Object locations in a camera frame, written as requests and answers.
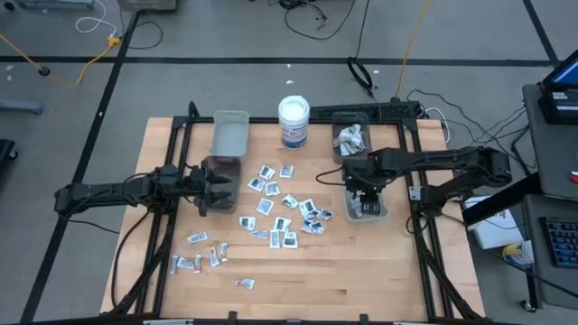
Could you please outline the light grey plastic bin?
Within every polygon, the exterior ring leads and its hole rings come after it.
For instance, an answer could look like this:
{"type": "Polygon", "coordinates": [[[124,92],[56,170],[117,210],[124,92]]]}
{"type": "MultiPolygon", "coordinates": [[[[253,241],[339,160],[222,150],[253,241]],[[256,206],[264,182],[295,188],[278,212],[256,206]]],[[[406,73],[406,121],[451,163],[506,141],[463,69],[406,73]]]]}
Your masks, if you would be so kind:
{"type": "Polygon", "coordinates": [[[232,110],[214,113],[210,155],[243,163],[247,158],[248,138],[249,113],[232,110]]]}
{"type": "Polygon", "coordinates": [[[367,202],[368,202],[368,196],[371,195],[372,193],[375,193],[375,192],[365,193],[365,192],[362,192],[362,191],[357,191],[357,192],[355,192],[355,193],[352,193],[352,192],[347,191],[347,189],[346,189],[346,187],[345,187],[345,192],[344,192],[344,195],[345,195],[345,203],[346,203],[346,210],[347,210],[347,213],[348,213],[348,221],[349,221],[350,223],[364,223],[364,222],[377,221],[377,220],[380,220],[380,219],[382,219],[382,218],[385,218],[385,217],[388,215],[389,210],[388,210],[388,208],[386,207],[386,204],[385,204],[384,199],[383,199],[383,196],[382,196],[382,191],[381,191],[381,192],[379,193],[379,195],[380,195],[380,203],[381,203],[381,212],[380,212],[379,215],[372,215],[372,214],[369,214],[369,213],[368,213],[368,214],[363,215],[363,216],[362,216],[361,218],[359,218],[359,219],[354,219],[354,218],[351,218],[351,217],[350,217],[349,207],[350,207],[350,198],[351,198],[351,196],[352,196],[353,194],[357,194],[358,196],[359,196],[360,194],[364,194],[364,195],[367,197],[367,202]]]}

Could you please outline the black desktop device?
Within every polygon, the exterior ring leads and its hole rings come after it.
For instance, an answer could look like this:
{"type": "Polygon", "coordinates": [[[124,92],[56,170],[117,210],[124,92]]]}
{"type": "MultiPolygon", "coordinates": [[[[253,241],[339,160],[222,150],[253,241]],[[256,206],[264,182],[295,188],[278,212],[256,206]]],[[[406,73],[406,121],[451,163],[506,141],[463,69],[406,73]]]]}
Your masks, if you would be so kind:
{"type": "Polygon", "coordinates": [[[538,105],[550,125],[578,125],[578,88],[547,91],[538,105]]]}

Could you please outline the black keyboard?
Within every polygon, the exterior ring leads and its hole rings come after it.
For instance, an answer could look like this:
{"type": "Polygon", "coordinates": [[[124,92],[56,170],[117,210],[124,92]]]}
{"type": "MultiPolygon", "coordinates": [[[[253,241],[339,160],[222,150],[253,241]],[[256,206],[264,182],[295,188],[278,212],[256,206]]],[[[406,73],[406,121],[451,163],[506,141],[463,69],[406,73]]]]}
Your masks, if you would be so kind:
{"type": "Polygon", "coordinates": [[[538,221],[553,265],[578,268],[578,218],[540,217],[538,221]]]}

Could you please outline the black laptop screen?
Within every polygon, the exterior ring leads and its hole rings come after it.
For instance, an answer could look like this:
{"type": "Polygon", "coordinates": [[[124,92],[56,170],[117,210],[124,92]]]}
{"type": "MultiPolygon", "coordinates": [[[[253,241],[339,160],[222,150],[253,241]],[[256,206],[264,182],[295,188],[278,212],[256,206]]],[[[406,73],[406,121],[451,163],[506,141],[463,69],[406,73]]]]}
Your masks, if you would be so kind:
{"type": "Polygon", "coordinates": [[[578,49],[542,80],[546,88],[578,88],[578,49]]]}

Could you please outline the black diagonal bar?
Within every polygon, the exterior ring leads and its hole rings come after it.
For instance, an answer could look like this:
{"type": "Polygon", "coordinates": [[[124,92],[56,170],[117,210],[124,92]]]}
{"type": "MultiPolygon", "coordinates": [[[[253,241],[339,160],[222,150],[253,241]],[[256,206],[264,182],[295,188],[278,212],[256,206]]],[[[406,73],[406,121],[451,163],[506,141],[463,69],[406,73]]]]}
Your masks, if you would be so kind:
{"type": "Polygon", "coordinates": [[[464,224],[466,226],[476,224],[502,210],[517,205],[526,195],[542,193],[539,173],[532,173],[506,189],[466,208],[462,212],[464,224]]]}

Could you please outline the grey cart top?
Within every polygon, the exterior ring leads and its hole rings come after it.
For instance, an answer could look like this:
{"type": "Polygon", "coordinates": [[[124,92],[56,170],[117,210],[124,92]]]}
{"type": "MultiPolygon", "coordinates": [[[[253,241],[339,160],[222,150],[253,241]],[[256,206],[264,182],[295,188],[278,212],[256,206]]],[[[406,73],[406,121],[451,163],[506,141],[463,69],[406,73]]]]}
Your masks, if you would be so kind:
{"type": "Polygon", "coordinates": [[[526,84],[522,93],[542,192],[578,200],[578,183],[571,181],[572,172],[578,172],[578,125],[549,125],[538,103],[538,85],[526,84]]]}

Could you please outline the grey flat case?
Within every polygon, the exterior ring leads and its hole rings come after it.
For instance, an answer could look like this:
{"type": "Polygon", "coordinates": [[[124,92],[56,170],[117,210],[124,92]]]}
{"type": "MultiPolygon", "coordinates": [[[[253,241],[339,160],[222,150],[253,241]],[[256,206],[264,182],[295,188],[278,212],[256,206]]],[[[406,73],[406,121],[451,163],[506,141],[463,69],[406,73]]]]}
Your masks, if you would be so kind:
{"type": "Polygon", "coordinates": [[[12,0],[23,9],[88,9],[93,10],[95,0],[12,0]]]}

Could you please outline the black perforated box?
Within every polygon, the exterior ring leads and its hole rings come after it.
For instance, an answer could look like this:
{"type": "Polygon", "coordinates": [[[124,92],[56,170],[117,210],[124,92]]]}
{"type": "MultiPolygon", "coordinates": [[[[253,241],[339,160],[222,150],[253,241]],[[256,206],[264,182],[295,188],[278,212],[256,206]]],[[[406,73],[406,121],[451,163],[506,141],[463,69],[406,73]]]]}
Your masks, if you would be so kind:
{"type": "Polygon", "coordinates": [[[417,119],[420,112],[417,101],[394,101],[368,104],[333,105],[312,107],[314,118],[330,119],[334,113],[365,113],[370,121],[417,119]]]}

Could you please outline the lying wipes canister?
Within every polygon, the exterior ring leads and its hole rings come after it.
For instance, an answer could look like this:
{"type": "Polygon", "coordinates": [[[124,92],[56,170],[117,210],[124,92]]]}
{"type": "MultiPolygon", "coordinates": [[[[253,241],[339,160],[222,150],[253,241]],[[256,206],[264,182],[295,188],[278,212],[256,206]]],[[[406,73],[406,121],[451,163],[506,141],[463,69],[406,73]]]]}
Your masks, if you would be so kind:
{"type": "Polygon", "coordinates": [[[533,264],[535,258],[532,241],[526,240],[524,242],[505,246],[502,250],[502,257],[511,265],[523,266],[533,264]]]}

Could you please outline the grey floor bar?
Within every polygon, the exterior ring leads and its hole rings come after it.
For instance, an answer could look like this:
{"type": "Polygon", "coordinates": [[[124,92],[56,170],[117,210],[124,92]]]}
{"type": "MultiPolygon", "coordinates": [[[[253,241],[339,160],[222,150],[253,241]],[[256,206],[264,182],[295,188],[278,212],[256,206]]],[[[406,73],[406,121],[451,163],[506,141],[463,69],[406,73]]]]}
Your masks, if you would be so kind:
{"type": "Polygon", "coordinates": [[[41,115],[42,105],[39,102],[0,99],[0,111],[15,111],[41,115]]]}

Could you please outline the white green packet pair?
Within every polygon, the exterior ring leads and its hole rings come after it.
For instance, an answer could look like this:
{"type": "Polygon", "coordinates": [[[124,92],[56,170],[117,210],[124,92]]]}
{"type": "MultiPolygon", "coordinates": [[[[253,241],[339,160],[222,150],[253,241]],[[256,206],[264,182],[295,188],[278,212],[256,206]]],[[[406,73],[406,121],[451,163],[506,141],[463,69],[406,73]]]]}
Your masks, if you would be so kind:
{"type": "Polygon", "coordinates": [[[361,133],[361,125],[354,124],[340,131],[340,140],[343,144],[350,144],[362,148],[365,146],[361,133]]]}

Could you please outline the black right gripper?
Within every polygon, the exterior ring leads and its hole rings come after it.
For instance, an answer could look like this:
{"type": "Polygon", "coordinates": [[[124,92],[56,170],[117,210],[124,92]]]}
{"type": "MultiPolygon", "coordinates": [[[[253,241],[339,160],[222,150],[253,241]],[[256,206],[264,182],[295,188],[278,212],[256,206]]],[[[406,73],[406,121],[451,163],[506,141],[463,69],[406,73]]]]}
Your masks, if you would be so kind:
{"type": "Polygon", "coordinates": [[[359,195],[360,214],[379,215],[381,203],[379,193],[384,188],[384,179],[375,173],[371,161],[367,159],[346,159],[343,161],[343,180],[347,191],[355,193],[375,192],[367,197],[359,195]]]}

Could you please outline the green striped bandage wrapper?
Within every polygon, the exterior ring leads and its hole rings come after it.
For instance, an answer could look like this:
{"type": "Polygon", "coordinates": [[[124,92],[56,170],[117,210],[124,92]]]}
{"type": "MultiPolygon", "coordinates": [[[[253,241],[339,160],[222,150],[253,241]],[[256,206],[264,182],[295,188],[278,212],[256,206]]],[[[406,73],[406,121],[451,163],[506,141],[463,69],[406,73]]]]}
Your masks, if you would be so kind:
{"type": "Polygon", "coordinates": [[[350,137],[338,136],[333,140],[333,146],[338,148],[341,156],[350,156],[357,152],[357,147],[350,137]]]}

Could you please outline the dark translucent plastic bin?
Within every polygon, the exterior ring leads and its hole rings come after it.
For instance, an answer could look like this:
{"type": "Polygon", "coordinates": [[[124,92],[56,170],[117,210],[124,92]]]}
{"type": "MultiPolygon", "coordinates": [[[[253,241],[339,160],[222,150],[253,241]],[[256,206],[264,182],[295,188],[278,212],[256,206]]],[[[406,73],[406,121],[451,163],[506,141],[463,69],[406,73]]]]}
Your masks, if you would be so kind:
{"type": "Polygon", "coordinates": [[[233,213],[236,210],[237,199],[240,189],[241,179],[241,162],[239,160],[230,160],[215,156],[207,156],[202,162],[202,167],[208,167],[215,173],[223,175],[231,179],[230,183],[224,184],[210,184],[207,183],[207,211],[216,211],[220,213],[233,213]],[[231,195],[217,204],[209,205],[208,196],[210,192],[230,192],[231,195]]]}
{"type": "Polygon", "coordinates": [[[334,113],[331,118],[332,121],[332,135],[333,140],[340,136],[340,131],[348,126],[352,126],[354,124],[361,125],[361,133],[363,136],[363,140],[365,146],[362,148],[357,147],[357,152],[350,155],[350,156],[341,156],[340,151],[338,148],[333,146],[333,161],[337,164],[341,164],[344,159],[353,159],[353,158],[363,158],[369,153],[372,149],[371,147],[371,139],[370,139],[370,132],[369,132],[369,120],[368,115],[365,113],[334,113]]]}

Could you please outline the grey desk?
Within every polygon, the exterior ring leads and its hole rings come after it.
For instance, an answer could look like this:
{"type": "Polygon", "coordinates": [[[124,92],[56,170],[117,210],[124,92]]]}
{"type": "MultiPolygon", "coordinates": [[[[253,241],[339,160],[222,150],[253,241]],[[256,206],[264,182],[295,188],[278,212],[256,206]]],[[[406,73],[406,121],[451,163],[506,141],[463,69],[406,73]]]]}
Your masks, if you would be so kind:
{"type": "Polygon", "coordinates": [[[578,268],[553,265],[545,244],[540,217],[578,218],[578,202],[538,195],[527,195],[522,201],[525,231],[532,241],[533,270],[539,277],[537,290],[542,302],[578,311],[578,268]]]}

